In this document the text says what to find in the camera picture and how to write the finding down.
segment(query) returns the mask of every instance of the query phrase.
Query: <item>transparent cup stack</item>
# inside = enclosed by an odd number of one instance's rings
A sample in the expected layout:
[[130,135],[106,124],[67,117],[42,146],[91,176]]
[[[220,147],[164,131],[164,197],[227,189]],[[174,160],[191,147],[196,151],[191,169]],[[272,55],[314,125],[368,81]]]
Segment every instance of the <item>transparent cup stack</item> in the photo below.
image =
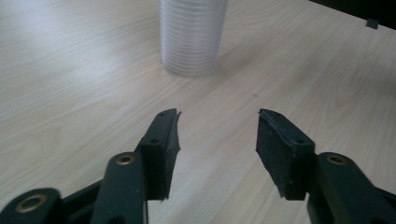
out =
[[182,76],[216,70],[228,0],[160,0],[163,67]]

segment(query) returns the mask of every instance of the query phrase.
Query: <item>wooden table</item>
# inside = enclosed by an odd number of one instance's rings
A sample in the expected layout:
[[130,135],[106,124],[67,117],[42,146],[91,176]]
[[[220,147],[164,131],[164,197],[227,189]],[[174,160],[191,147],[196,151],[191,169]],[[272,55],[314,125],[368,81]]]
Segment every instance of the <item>wooden table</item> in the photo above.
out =
[[396,33],[306,0],[230,0],[215,74],[162,69],[158,1],[0,2],[0,208],[69,195],[182,111],[170,199],[151,223],[309,223],[255,152],[258,111],[396,193]]

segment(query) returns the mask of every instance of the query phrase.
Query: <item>screw hole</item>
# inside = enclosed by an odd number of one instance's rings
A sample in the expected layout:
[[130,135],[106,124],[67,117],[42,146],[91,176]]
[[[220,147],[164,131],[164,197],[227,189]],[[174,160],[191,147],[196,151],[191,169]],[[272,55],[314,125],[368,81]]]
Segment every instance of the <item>screw hole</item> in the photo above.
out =
[[123,216],[113,217],[107,222],[107,224],[125,224],[125,223],[126,223],[126,220],[125,220],[125,217],[123,217]]
[[33,210],[36,210],[47,200],[47,195],[44,194],[36,194],[30,196],[17,205],[17,212],[19,213],[27,213]]
[[347,165],[347,161],[340,156],[329,155],[327,157],[327,161],[334,163],[336,165]]
[[134,157],[133,156],[121,156],[117,159],[117,164],[118,165],[126,165],[129,163],[134,162]]

